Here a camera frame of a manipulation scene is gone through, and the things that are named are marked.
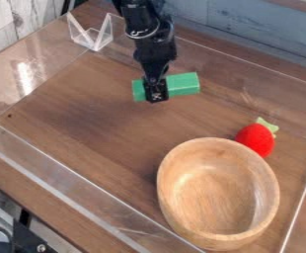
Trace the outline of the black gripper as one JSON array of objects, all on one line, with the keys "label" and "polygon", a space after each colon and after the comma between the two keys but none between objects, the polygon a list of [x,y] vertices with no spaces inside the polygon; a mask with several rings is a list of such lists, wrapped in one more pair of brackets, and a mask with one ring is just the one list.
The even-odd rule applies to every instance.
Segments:
[{"label": "black gripper", "polygon": [[151,103],[168,100],[165,79],[161,78],[168,64],[176,59],[176,45],[173,39],[173,23],[169,19],[160,21],[155,34],[135,40],[136,50],[133,58],[144,71],[145,99]]}]

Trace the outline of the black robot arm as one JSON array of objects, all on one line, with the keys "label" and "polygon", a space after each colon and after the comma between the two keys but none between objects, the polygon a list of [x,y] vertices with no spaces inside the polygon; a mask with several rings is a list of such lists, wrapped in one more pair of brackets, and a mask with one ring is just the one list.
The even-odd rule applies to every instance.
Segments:
[{"label": "black robot arm", "polygon": [[135,42],[133,59],[144,71],[141,87],[151,103],[168,99],[164,74],[176,59],[173,23],[153,0],[112,0],[125,22],[125,35]]}]

